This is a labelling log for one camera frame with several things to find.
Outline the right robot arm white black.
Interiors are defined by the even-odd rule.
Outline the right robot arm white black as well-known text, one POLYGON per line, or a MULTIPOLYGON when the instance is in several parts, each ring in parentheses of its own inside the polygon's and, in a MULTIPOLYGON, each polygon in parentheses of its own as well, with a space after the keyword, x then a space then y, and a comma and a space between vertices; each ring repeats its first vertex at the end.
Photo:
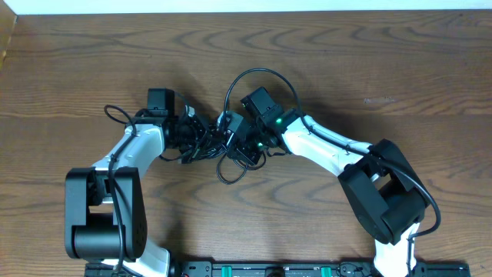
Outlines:
POLYGON ((417 261, 414 240, 428 206, 435 201, 391 141, 372 145, 333 132, 300 108, 289 111, 260 87, 241 100, 244 118, 224 110, 219 129, 230 137, 232 159, 257 165, 271 148, 304 157, 337 177, 354 215, 375 240, 374 266, 383 276, 411 276, 417 261))

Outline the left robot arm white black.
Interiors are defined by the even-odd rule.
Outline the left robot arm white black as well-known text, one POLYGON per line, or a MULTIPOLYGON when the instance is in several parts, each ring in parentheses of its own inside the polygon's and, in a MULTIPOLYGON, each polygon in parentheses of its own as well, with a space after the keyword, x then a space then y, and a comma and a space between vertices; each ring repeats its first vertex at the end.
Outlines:
POLYGON ((141 180, 166 149, 188 155, 205 130, 186 103, 175 113, 179 94, 148 90, 147 105, 124 112, 124 135, 112 150, 65 177, 65 251, 84 259, 86 276, 171 276, 171 254, 148 237, 141 180))

